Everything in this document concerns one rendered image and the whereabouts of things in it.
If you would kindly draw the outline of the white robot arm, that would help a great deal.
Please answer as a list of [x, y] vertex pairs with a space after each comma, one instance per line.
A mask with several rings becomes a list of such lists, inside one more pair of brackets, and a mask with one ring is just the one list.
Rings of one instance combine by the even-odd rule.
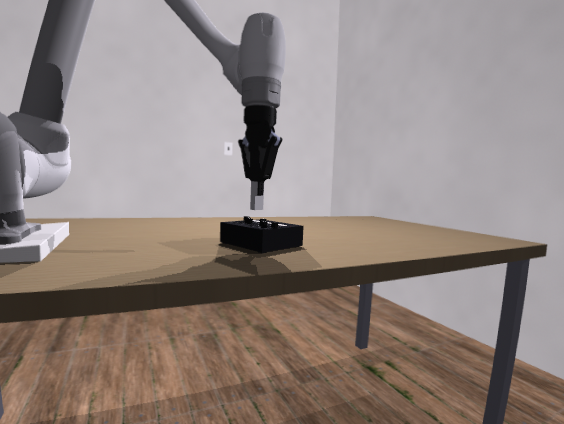
[[[195, 0], [164, 1], [218, 59], [244, 107], [280, 106], [286, 41], [278, 17], [250, 15], [239, 46]], [[61, 122], [94, 2], [48, 1], [19, 112], [0, 112], [0, 244], [41, 230], [40, 223], [25, 223], [23, 199], [51, 193], [69, 176], [70, 134]]]

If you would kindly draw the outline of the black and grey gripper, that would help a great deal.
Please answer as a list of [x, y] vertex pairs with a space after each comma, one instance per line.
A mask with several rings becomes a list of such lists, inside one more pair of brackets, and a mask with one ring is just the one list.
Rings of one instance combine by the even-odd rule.
[[239, 139], [238, 144], [245, 177], [251, 180], [250, 210], [263, 210], [264, 181], [272, 176], [278, 148], [282, 143], [282, 138], [275, 134], [276, 117], [277, 110], [271, 106], [250, 105], [244, 108], [247, 128], [245, 137]]

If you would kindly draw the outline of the black lighting desk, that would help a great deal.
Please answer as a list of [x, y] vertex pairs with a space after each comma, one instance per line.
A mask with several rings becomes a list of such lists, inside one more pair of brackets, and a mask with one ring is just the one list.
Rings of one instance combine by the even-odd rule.
[[300, 247], [303, 226], [244, 216], [244, 221], [220, 222], [220, 242], [259, 253]]

